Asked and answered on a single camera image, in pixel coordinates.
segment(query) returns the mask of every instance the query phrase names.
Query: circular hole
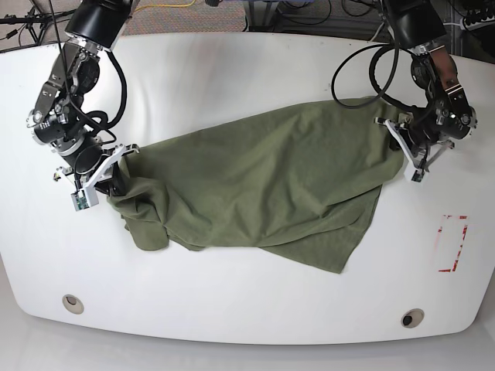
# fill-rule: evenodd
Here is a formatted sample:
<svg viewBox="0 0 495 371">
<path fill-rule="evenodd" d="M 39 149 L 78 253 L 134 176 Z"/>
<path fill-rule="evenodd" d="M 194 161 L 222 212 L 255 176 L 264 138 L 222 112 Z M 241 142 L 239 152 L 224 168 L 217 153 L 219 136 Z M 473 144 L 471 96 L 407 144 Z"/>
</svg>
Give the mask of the circular hole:
<svg viewBox="0 0 495 371">
<path fill-rule="evenodd" d="M 425 317 L 425 313 L 421 309 L 412 309 L 402 316 L 401 324 L 405 328 L 417 327 Z"/>
<path fill-rule="evenodd" d="M 62 304 L 67 311 L 75 315 L 80 315 L 84 311 L 82 301 L 73 295 L 65 295 L 62 298 Z"/>
</svg>

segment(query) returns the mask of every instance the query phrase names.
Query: white table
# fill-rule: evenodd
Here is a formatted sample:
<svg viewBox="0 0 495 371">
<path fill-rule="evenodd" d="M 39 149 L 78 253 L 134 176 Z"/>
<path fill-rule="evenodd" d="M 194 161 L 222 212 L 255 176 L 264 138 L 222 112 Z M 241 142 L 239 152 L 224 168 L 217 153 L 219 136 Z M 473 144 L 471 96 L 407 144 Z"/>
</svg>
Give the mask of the white table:
<svg viewBox="0 0 495 371">
<path fill-rule="evenodd" d="M 269 34 L 179 34 L 120 40 L 128 80 L 118 140 L 140 146 L 275 108 L 329 100 L 334 70 L 364 42 Z M 171 243 L 139 250 L 101 204 L 76 213 L 63 164 L 38 146 L 25 119 L 50 72 L 55 46 L 0 56 L 0 252 L 19 307 L 60 322 L 172 339 L 251 344 L 375 342 L 460 332 L 473 321 L 495 266 L 495 66 L 455 58 L 479 127 L 422 184 L 402 174 L 381 194 L 371 228 L 340 275 L 259 249 L 189 252 Z M 362 56 L 339 79 L 342 97 L 372 94 Z M 391 94 L 424 104 L 401 57 Z M 389 66 L 378 67 L 382 81 Z M 84 109 L 113 116 L 120 87 L 105 55 Z M 443 215 L 452 215 L 447 220 Z M 468 216 L 460 220 L 459 216 Z M 464 223 L 468 225 L 462 255 Z M 443 235 L 439 236 L 439 227 Z M 69 313 L 72 294 L 84 313 Z M 404 328 L 420 308 L 424 321 Z"/>
</svg>

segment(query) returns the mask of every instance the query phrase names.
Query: green towel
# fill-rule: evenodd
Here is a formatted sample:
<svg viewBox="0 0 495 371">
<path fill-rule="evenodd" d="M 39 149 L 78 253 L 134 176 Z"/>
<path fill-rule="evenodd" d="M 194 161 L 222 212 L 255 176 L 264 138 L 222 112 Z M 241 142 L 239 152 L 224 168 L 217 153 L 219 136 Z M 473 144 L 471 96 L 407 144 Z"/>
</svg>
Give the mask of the green towel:
<svg viewBox="0 0 495 371">
<path fill-rule="evenodd" d="M 143 250 L 260 247 L 340 273 L 402 166 L 374 123 L 398 114 L 323 101 L 155 143 L 122 159 L 128 193 L 108 201 Z"/>
</svg>

